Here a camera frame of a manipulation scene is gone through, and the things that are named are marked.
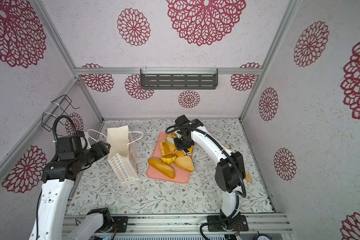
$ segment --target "bread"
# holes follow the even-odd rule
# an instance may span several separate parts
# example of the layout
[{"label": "bread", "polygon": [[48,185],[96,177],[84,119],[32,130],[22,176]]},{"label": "bread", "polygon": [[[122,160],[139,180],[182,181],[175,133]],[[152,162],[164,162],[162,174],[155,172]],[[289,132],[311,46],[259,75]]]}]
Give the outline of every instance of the bread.
[{"label": "bread", "polygon": [[173,138],[167,137],[167,144],[168,144],[169,150],[170,150],[171,152],[173,152],[173,151],[176,150],[175,143],[173,142]]},{"label": "bread", "polygon": [[175,155],[176,157],[182,157],[182,156],[185,156],[185,152],[183,150],[177,150],[175,149]]},{"label": "bread", "polygon": [[165,164],[160,159],[156,157],[151,157],[148,159],[148,164],[151,165],[154,169],[158,170],[162,174],[166,175],[167,177],[174,179],[175,178],[175,171],[171,166]]},{"label": "bread", "polygon": [[166,164],[171,164],[175,161],[176,155],[171,153],[161,157],[161,160]]},{"label": "bread", "polygon": [[162,140],[160,142],[160,151],[161,151],[161,156],[172,153],[172,151],[170,150],[170,148],[168,146],[168,142],[166,140]]},{"label": "bread", "polygon": [[180,169],[186,170],[188,172],[193,172],[195,170],[192,164],[192,159],[189,156],[177,157],[174,161],[174,164]]}]

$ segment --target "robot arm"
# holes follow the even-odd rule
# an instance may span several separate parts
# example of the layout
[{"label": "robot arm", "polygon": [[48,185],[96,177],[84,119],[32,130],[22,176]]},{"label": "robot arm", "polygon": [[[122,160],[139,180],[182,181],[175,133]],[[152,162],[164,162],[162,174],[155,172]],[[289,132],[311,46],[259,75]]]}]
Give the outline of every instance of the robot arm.
[{"label": "robot arm", "polygon": [[[85,146],[82,146],[81,138],[85,138],[84,133],[76,131],[73,124],[75,130],[73,135],[57,138],[56,125],[61,118],[72,121],[68,116],[62,115],[54,122],[56,155],[43,170],[38,217],[29,240],[61,239],[68,196],[77,174],[83,167],[91,166],[93,162],[109,154],[110,145],[103,141],[87,147],[88,139],[86,139]],[[88,213],[86,219],[68,237],[72,240],[87,240],[97,229],[107,231],[111,227],[112,218],[109,210],[95,209]]]},{"label": "robot arm", "polygon": [[240,212],[236,209],[238,205],[236,194],[242,197],[246,196],[243,183],[245,176],[243,156],[239,152],[226,149],[217,142],[198,119],[189,121],[185,115],[182,115],[175,120],[175,124],[175,126],[167,128],[165,132],[177,131],[179,137],[174,139],[174,142],[178,150],[186,151],[196,142],[215,162],[215,180],[223,191],[221,218],[227,218],[234,213],[232,218],[225,223],[226,229],[230,229],[236,224],[236,220],[240,218]]}]

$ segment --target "white cable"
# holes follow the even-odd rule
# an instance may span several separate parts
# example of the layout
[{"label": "white cable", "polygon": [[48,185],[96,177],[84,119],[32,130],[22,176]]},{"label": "white cable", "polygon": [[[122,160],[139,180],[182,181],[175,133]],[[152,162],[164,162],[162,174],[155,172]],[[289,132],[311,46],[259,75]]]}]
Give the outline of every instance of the white cable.
[{"label": "white cable", "polygon": [[139,133],[141,133],[142,136],[141,136],[140,138],[136,139],[135,141],[132,141],[132,142],[128,143],[127,146],[130,145],[131,143],[134,143],[134,142],[136,142],[136,141],[139,141],[140,139],[142,139],[142,138],[144,137],[144,133],[142,133],[142,132],[139,132]]},{"label": "white cable", "polygon": [[52,113],[44,113],[44,114],[50,114],[50,115],[52,115],[52,116],[54,116],[56,118],[56,116],[54,114],[52,114]]},{"label": "white cable", "polygon": [[[100,134],[103,135],[104,137],[107,137],[106,135],[104,135],[104,134],[102,134],[101,132],[98,132],[98,131],[96,131],[96,130],[88,129],[87,132],[89,132],[89,131],[94,131],[94,132],[100,133]],[[93,137],[91,137],[91,136],[89,135],[89,133],[88,133],[88,137],[91,138],[92,140],[98,142],[98,140],[96,140],[96,139],[94,139]]]}]

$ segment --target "bag handle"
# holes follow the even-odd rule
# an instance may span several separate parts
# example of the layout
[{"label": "bag handle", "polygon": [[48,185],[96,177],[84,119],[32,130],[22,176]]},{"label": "bag handle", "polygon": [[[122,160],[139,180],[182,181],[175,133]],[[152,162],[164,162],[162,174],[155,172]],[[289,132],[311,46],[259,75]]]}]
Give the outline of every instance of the bag handle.
[{"label": "bag handle", "polygon": [[[107,137],[106,135],[104,135],[104,134],[102,134],[101,132],[98,132],[98,131],[96,131],[96,130],[88,129],[87,132],[89,132],[89,131],[94,131],[94,132],[100,133],[100,134],[103,135],[104,137]],[[94,139],[93,137],[91,137],[91,136],[89,135],[89,133],[88,133],[88,137],[91,138],[92,140],[98,142],[98,140],[96,140],[96,139]]]},{"label": "bag handle", "polygon": [[[89,131],[94,131],[94,132],[100,133],[100,134],[103,135],[104,137],[107,137],[105,134],[102,134],[101,132],[98,132],[98,131],[96,131],[96,130],[88,129],[87,132],[89,132]],[[141,133],[141,137],[139,137],[138,139],[136,139],[136,140],[128,143],[127,146],[130,145],[131,143],[134,143],[134,142],[136,142],[136,141],[139,141],[140,139],[142,139],[142,138],[144,137],[144,133],[142,133],[142,132],[138,132],[138,133]],[[88,137],[91,138],[92,140],[98,142],[98,140],[96,140],[96,139],[94,139],[93,137],[91,137],[91,136],[89,135],[89,133],[88,133]]]},{"label": "bag handle", "polygon": [[138,132],[138,133],[141,133],[141,137],[139,137],[139,138],[136,139],[135,141],[132,141],[132,142],[128,143],[127,146],[130,145],[131,143],[134,143],[134,142],[136,142],[136,141],[139,141],[140,139],[142,139],[142,138],[144,137],[144,133],[142,133],[142,132]]}]

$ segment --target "printed pattern on bag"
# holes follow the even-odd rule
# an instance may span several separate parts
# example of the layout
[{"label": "printed pattern on bag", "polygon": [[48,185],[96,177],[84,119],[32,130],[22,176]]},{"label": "printed pattern on bag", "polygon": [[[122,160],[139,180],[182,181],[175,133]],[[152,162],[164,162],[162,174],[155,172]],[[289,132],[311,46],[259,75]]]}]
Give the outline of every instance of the printed pattern on bag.
[{"label": "printed pattern on bag", "polygon": [[[129,142],[133,141],[130,134],[128,134],[128,140]],[[128,150],[128,157],[116,154],[108,160],[117,178],[123,183],[139,180],[139,170],[137,167],[137,150],[134,143],[128,145]]]}]

